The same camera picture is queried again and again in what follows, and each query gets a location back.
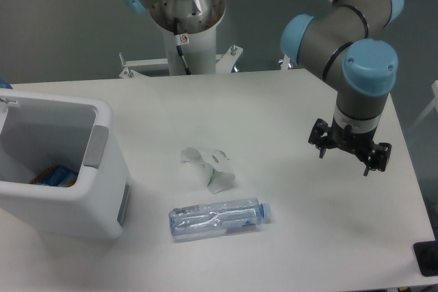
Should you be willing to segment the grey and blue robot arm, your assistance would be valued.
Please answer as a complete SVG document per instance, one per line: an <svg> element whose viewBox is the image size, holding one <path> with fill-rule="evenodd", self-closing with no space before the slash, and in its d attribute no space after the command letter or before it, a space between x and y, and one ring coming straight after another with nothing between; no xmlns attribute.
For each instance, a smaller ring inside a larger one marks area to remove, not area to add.
<svg viewBox="0 0 438 292"><path fill-rule="evenodd" d="M216 27L224 0L123 0L148 12L161 29L169 72L218 72ZM402 11L404 0L329 0L332 11L317 19L294 17L281 35L282 52L337 93L332 123L317 120L309 143L321 153L337 148L353 154L367 172L385 171L391 144L374 135L396 81L398 56L375 35Z"/></svg>

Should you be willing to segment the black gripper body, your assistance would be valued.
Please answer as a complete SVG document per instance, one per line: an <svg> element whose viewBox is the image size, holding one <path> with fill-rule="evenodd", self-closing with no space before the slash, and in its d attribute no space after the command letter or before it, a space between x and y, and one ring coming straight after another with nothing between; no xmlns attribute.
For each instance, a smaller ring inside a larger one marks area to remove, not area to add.
<svg viewBox="0 0 438 292"><path fill-rule="evenodd" d="M376 129L366 133L353 133L350 128L341 128L336 122L331 127L331 139L335 148L365 159L372 152Z"/></svg>

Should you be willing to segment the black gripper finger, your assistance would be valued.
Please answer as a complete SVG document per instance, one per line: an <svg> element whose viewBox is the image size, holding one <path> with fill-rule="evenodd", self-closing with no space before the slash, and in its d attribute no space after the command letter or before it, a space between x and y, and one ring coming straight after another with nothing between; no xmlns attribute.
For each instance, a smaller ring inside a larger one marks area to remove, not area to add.
<svg viewBox="0 0 438 292"><path fill-rule="evenodd" d="M391 144L380 142L378 144L371 142L365 150L359 151L359 160L365 164L364 176L370 171L384 172L391 156Z"/></svg>
<svg viewBox="0 0 438 292"><path fill-rule="evenodd" d="M322 159L326 151L333 148L332 129L329 124L318 118L311 129L308 142L319 150L319 158Z"/></svg>

